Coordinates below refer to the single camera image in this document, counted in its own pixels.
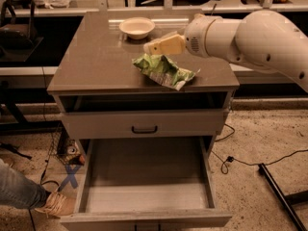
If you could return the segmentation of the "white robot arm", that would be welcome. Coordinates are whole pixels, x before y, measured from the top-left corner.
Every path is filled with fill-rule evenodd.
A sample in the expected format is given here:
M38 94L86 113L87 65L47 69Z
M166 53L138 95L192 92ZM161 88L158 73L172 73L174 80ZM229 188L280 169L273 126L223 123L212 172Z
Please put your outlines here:
M243 19L197 14L182 34L148 42L149 55L185 51L223 59L259 72L278 72L308 91L308 38L284 15L262 10Z

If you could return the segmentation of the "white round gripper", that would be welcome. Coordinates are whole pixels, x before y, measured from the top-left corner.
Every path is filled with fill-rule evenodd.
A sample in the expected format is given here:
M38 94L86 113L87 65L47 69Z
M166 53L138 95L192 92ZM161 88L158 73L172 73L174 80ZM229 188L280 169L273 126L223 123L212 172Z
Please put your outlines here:
M221 22L220 16L196 14L186 27L184 36L175 32L168 33L161 38L147 42L143 50L150 55L177 55L187 48L192 55L202 58L214 57L219 35L217 31L219 22Z

